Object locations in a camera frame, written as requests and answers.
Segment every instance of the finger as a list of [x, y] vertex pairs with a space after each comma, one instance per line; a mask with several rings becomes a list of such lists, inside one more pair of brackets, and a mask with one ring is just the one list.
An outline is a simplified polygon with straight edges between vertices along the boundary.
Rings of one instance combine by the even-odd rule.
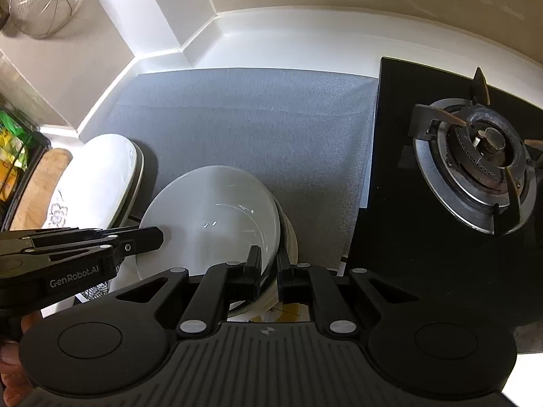
[[32, 386], [6, 387], [4, 390], [4, 402], [7, 407], [15, 407], [19, 404], [30, 392]]
[[13, 366], [20, 366], [19, 361], [19, 344], [4, 343], [0, 346], [0, 362]]
[[41, 319], [41, 311], [39, 310], [37, 310], [36, 312], [32, 312], [31, 314], [25, 315], [21, 319], [21, 330], [23, 331], [23, 333], [25, 333], [28, 329], [32, 327], [32, 325], [36, 324]]
[[6, 387], [18, 387], [30, 384], [28, 378], [20, 367], [16, 372], [2, 373], [2, 382]]
[[20, 366], [0, 362], [0, 373], [15, 373], [21, 371]]

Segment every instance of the white wall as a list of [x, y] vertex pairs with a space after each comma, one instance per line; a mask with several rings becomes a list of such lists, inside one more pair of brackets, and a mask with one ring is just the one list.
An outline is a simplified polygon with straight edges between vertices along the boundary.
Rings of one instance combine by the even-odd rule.
[[[302, 7], [219, 14], [194, 67], [275, 67], [379, 77], [382, 56], [473, 77], [543, 108], [543, 66], [482, 37], [390, 13]], [[189, 47], [205, 41], [205, 33]]]
[[98, 0], [80, 0], [66, 26], [46, 39], [21, 34], [9, 20], [0, 51], [56, 112], [54, 123], [73, 128], [134, 57]]
[[211, 0], [99, 0], [135, 56], [179, 49], [216, 14]]

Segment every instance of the silver screw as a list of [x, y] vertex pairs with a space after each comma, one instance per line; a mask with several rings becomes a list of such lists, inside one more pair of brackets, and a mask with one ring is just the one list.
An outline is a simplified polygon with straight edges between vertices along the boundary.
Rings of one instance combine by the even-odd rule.
[[348, 319], [338, 319], [330, 323], [330, 330], [336, 334], [351, 334], [356, 330], [356, 325]]
[[188, 319], [181, 323], [179, 328], [186, 334], [199, 334], [207, 328], [207, 324], [200, 319]]

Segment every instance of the dish rack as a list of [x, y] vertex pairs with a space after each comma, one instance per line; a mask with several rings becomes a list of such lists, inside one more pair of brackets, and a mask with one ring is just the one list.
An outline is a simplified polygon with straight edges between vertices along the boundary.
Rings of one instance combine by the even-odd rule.
[[39, 127], [37, 127], [36, 124], [32, 123], [28, 118], [26, 118], [18, 110], [9, 109], [6, 107], [2, 107], [2, 110], [6, 112], [18, 126], [22, 127], [28, 133], [28, 136], [29, 136], [26, 139], [26, 141], [23, 142], [23, 146], [19, 150], [19, 154], [17, 154], [14, 161], [12, 162], [12, 165], [7, 171], [5, 178], [0, 179], [2, 181], [2, 184], [1, 184], [2, 187], [0, 188], [0, 194], [1, 194], [3, 192], [3, 189], [6, 188], [7, 178], [9, 177], [9, 174], [14, 169], [15, 162], [19, 158], [19, 155], [22, 149], [25, 148], [27, 152], [26, 169], [25, 170], [21, 169], [23, 171], [23, 174], [17, 178], [17, 181], [14, 185], [13, 191], [11, 192], [9, 196], [9, 199], [6, 202], [0, 201], [0, 222], [2, 223], [2, 226], [0, 227], [0, 231], [3, 232], [3, 231], [9, 231], [9, 228], [13, 221], [13, 217], [15, 215], [15, 211], [17, 210], [17, 207], [19, 206], [19, 202], [21, 201], [21, 197], [23, 196], [24, 190], [26, 186], [28, 185], [28, 182], [31, 179], [32, 174], [34, 173], [34, 170], [36, 169], [37, 164], [39, 164], [43, 155], [51, 148], [51, 142], [49, 141], [49, 139], [47, 139], [43, 134], [41, 134], [38, 131]]

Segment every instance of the stacked plates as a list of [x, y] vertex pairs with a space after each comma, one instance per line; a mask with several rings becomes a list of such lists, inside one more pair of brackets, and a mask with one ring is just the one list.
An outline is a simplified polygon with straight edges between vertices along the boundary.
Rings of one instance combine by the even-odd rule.
[[[117, 228], [134, 205], [143, 177], [143, 153], [118, 134], [91, 139], [72, 159], [54, 190], [43, 228]], [[81, 299], [108, 292], [106, 283]], [[43, 309], [50, 315], [70, 307], [73, 297]]]
[[271, 193], [232, 167], [202, 167], [177, 178], [156, 196], [140, 226], [158, 226], [165, 238], [159, 250], [136, 257], [140, 279], [176, 267], [205, 274], [218, 263], [246, 261], [250, 247], [259, 245], [267, 286], [257, 302], [232, 309], [244, 319], [277, 303], [275, 255], [281, 232], [291, 260], [298, 257], [292, 226]]

